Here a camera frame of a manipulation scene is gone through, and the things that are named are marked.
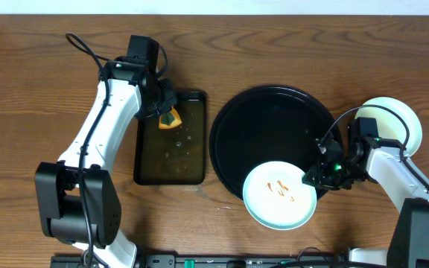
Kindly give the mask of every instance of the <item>sponge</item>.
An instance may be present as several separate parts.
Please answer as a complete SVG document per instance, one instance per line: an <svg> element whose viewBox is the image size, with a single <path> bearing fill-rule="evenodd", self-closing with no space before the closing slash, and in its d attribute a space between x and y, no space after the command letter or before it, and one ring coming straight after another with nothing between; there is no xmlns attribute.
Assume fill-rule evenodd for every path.
<svg viewBox="0 0 429 268"><path fill-rule="evenodd" d="M170 112L166 112L159 116L158 128L161 130L169 130L178 127L181 123L182 120L179 118L178 112L175 108L171 107Z"/></svg>

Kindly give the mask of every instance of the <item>rectangular black tray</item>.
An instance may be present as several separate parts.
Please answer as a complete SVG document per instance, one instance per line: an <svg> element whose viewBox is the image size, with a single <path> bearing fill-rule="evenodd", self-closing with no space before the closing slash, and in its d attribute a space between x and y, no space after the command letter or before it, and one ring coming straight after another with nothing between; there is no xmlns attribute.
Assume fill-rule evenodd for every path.
<svg viewBox="0 0 429 268"><path fill-rule="evenodd" d="M206 94L177 92L177 99L180 126L160 130L158 117L139 121L133 169L139 185L197 185L205 179Z"/></svg>

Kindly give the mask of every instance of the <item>wood grain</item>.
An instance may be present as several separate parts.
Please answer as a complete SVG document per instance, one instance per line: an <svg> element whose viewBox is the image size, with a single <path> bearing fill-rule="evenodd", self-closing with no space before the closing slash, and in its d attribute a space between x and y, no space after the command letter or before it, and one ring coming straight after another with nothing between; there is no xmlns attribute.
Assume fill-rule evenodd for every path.
<svg viewBox="0 0 429 268"><path fill-rule="evenodd" d="M34 190L41 161L54 162L93 103L96 53L125 54L131 34L162 44L179 89L208 93L209 129L234 95L260 84L296 86L337 116L377 96L411 106L423 126L415 163L429 176L429 17L386 16L0 16L0 267L47 267L78 253L42 235ZM302 228L278 232L249 216L207 157L196 186L133 182L136 121L122 141L113 181L121 229L142 248L179 254L295 255L306 246L339 252L390 243L398 212L378 185L327 194Z"/></svg>

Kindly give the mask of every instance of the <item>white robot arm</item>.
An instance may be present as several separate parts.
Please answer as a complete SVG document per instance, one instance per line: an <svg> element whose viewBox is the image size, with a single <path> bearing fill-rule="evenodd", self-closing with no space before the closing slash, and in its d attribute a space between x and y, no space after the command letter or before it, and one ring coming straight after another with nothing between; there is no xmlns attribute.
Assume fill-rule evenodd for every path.
<svg viewBox="0 0 429 268"><path fill-rule="evenodd" d="M99 165L101 169L112 173L118 146L120 146L128 124L140 109L142 97L139 86L130 85L125 80L109 79L109 87L110 103L90 138L84 159L84 168ZM105 85L101 81L98 84L94 106L91 108L77 137L58 161L64 161L64 164L69 167L79 165L80 146L82 146L84 139L87 137L90 127L94 124L104 98Z"/></svg>
<svg viewBox="0 0 429 268"><path fill-rule="evenodd" d="M305 184L329 190L350 189L355 181L376 182L400 212L389 249L353 249L350 261L389 267L413 268L418 261L429 265L429 179L402 148L399 141L378 137L374 118L357 118L349 125L349 155L345 158L340 144L329 138L320 146L323 153L317 163L302 178Z"/></svg>
<svg viewBox="0 0 429 268"><path fill-rule="evenodd" d="M75 45L68 36L75 38L86 50ZM36 171L42 231L48 237L55 237L84 251L92 242L95 245L94 256L99 263L132 268L137 250L135 244L119 230L121 204L110 175L132 118L161 115L176 104L177 97L170 81L158 81L168 61L161 48L165 67L157 73L159 44L147 36L131 36L127 56L115 60L89 52L89 48L72 33L66 37L81 51L93 58L107 60L107 63L102 68L96 60L101 68L101 81L94 105L77 137L56 164L42 162ZM81 158L83 148L85 156ZM82 193L80 197L67 194L80 184L79 170L83 171L84 188L81 190L84 189L84 198ZM92 238L89 237L89 226Z"/></svg>

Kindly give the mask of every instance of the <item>white plate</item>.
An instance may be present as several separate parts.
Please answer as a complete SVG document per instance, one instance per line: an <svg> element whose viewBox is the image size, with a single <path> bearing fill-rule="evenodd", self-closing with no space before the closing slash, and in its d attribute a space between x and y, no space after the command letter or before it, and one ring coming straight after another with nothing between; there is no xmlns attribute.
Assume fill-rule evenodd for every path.
<svg viewBox="0 0 429 268"><path fill-rule="evenodd" d="M243 186L248 212L262 225L290 230L306 223L314 213L317 194L302 184L304 172L286 162L266 162L255 167Z"/></svg>
<svg viewBox="0 0 429 268"><path fill-rule="evenodd" d="M388 97L379 97L368 100L366 104L375 104L391 109L405 121L410 130L410 139L407 143L406 152L411 156L416 153L422 143L423 131L422 125L415 112L405 103ZM355 118L370 117L377 119L378 134L382 138L394 138L402 144L407 132L400 120L383 109L379 108L362 108L359 109Z"/></svg>

